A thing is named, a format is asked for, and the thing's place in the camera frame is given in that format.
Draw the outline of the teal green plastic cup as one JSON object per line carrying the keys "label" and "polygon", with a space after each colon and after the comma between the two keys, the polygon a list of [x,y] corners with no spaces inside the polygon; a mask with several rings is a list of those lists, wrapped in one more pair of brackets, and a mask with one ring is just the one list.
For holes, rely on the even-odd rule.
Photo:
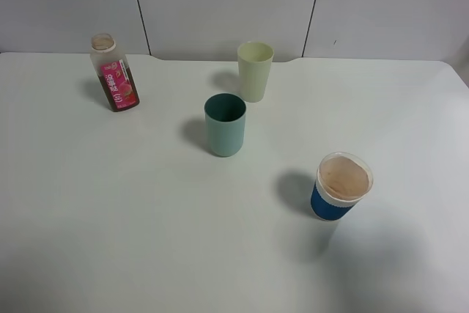
{"label": "teal green plastic cup", "polygon": [[245,132],[245,102],[230,93],[210,97],[204,105],[207,140],[218,156],[230,157],[243,146]]}

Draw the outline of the pale yellow plastic cup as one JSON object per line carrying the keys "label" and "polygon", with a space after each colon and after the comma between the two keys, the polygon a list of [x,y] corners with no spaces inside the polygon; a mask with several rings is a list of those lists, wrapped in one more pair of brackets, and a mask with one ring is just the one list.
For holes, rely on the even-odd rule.
{"label": "pale yellow plastic cup", "polygon": [[273,57],[273,48],[262,42],[243,43],[237,49],[240,95],[244,101],[256,103],[263,99]]}

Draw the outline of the pink label drink bottle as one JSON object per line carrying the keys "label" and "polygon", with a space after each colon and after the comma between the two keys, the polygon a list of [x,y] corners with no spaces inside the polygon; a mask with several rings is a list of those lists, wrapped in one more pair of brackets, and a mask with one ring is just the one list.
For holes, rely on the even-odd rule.
{"label": "pink label drink bottle", "polygon": [[96,34],[91,39],[90,59],[111,110],[125,111],[140,103],[133,74],[124,51],[110,34]]}

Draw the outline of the blue sleeve paper cup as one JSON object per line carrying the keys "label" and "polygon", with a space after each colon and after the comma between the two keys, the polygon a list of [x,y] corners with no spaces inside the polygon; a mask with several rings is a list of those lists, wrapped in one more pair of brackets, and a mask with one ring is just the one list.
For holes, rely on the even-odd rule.
{"label": "blue sleeve paper cup", "polygon": [[372,189],[374,178],[369,166],[347,152],[333,152],[320,162],[311,209],[323,221],[337,221]]}

